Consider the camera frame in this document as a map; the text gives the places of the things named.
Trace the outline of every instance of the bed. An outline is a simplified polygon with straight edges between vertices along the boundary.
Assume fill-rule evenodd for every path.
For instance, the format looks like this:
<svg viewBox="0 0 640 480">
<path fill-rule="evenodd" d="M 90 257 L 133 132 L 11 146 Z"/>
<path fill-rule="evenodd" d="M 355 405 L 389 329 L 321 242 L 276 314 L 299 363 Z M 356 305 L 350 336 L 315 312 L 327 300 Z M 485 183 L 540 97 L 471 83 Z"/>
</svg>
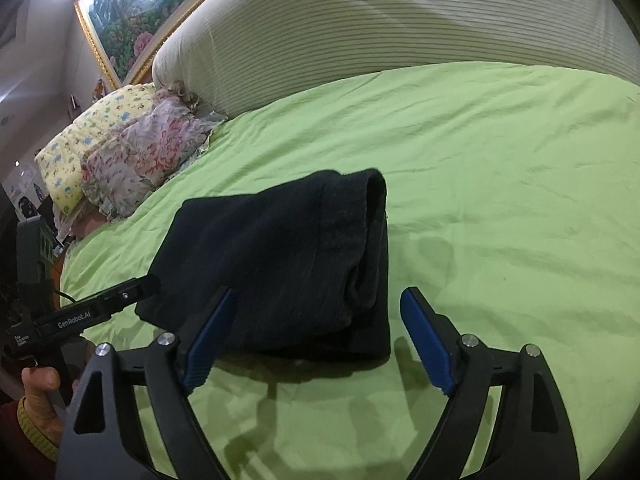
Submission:
<svg viewBox="0 0 640 480">
<path fill-rule="evenodd" d="M 421 0 L 370 0 L 396 15 L 351 0 L 381 21 L 342 44 L 350 22 L 318 29 L 305 15 L 311 0 L 285 1 L 207 0 L 165 43 L 156 84 L 182 78 L 233 119 L 131 218 L 76 245 L 62 290 L 83 297 L 145 274 L 188 198 L 379 168 L 391 359 L 375 368 L 220 360 L 190 401 L 229 475 L 406 477 L 445 403 L 399 319 L 400 292 L 416 285 L 461 332 L 543 349 L 589 478 L 640 402 L 640 46 L 622 15 L 611 0 L 422 0 L 414 14 L 399 1 Z M 264 23 L 260 8 L 290 14 Z M 486 19 L 501 12 L 511 19 Z M 436 31 L 433 20 L 450 27 Z M 380 43 L 389 27 L 406 35 Z M 125 349 L 157 334 L 129 307 L 84 335 Z M 170 474 L 144 390 L 137 397 L 156 467 Z M 467 473 L 482 462 L 497 399 Z"/>
</svg>

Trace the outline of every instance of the blue gripper pad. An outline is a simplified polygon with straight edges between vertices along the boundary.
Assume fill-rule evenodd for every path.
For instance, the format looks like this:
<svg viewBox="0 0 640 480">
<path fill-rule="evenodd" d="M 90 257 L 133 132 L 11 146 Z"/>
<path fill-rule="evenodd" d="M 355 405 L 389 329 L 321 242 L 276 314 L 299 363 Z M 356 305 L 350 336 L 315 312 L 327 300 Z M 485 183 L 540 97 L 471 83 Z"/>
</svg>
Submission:
<svg viewBox="0 0 640 480">
<path fill-rule="evenodd" d="M 420 306 L 415 294 L 420 292 L 415 288 L 406 288 L 400 296 L 400 316 L 409 332 L 420 361 L 427 371 L 431 384 L 450 396 L 456 389 L 456 380 L 452 373 L 453 356 L 441 341 L 436 329 L 431 325 L 426 313 Z M 426 307 L 431 309 L 422 295 L 421 299 Z"/>
<path fill-rule="evenodd" d="M 178 350 L 178 373 L 182 372 L 182 386 L 188 394 L 207 380 L 237 312 L 236 294 L 226 288 L 216 293 L 204 312 L 194 319 L 190 317 L 180 329 L 180 346 L 186 348 Z"/>
</svg>

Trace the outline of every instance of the folded black pants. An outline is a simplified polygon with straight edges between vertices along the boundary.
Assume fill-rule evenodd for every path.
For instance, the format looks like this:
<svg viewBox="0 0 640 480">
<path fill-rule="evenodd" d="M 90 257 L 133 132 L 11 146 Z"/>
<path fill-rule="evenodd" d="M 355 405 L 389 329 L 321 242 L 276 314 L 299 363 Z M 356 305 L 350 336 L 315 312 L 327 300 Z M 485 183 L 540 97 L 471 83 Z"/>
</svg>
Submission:
<svg viewBox="0 0 640 480">
<path fill-rule="evenodd" d="M 184 202 L 136 313 L 177 332 L 223 285 L 238 292 L 226 351 L 357 360 L 390 354 L 385 181 L 320 171 L 257 194 Z"/>
</svg>

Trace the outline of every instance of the cable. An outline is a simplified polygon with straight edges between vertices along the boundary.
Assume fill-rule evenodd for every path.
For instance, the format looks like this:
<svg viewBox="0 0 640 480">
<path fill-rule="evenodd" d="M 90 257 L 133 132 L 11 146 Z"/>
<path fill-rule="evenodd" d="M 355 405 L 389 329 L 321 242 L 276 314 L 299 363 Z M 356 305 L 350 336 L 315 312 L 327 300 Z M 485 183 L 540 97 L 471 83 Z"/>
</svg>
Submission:
<svg viewBox="0 0 640 480">
<path fill-rule="evenodd" d="M 65 294 L 64 292 L 60 292 L 59 290 L 55 290 L 54 291 L 57 295 L 61 296 L 62 298 L 67 298 L 69 301 L 71 301 L 71 303 L 75 303 L 76 300 L 74 300 L 70 295 Z"/>
</svg>

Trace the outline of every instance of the flower painting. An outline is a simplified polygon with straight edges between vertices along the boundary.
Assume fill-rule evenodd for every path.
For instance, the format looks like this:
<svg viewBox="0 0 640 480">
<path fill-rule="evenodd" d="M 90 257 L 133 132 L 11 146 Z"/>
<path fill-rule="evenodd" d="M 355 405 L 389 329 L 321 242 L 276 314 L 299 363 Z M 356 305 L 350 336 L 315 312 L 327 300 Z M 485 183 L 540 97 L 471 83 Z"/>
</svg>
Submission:
<svg viewBox="0 0 640 480">
<path fill-rule="evenodd" d="M 185 1 L 78 0 L 78 17 L 112 86 L 132 82 L 132 70 L 159 44 L 163 25 L 179 18 L 173 14 Z"/>
</svg>

